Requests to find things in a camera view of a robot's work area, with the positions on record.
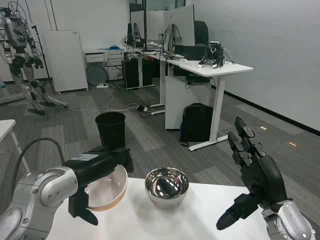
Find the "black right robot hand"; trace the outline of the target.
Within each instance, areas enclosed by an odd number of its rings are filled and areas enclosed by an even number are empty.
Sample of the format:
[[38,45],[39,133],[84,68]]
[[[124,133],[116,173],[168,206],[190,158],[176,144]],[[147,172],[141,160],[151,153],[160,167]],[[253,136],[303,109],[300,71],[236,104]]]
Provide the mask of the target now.
[[263,149],[255,131],[241,118],[234,121],[238,136],[228,133],[228,142],[236,165],[240,166],[241,180],[249,193],[242,193],[216,223],[224,230],[239,219],[246,219],[258,207],[265,209],[288,199],[283,176],[273,158]]

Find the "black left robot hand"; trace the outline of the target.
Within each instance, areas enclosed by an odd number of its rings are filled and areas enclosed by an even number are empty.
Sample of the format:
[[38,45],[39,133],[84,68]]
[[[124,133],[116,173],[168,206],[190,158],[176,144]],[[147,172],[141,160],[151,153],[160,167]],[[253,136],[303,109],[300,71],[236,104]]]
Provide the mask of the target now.
[[94,157],[90,160],[80,160],[73,157],[64,164],[65,167],[73,170],[78,183],[76,193],[68,199],[68,212],[73,218],[80,217],[84,221],[97,226],[99,222],[97,217],[89,210],[89,195],[85,192],[85,187],[110,175],[118,165],[124,166],[127,172],[132,173],[134,164],[129,148],[108,150],[107,146],[99,146],[86,154],[94,155]]

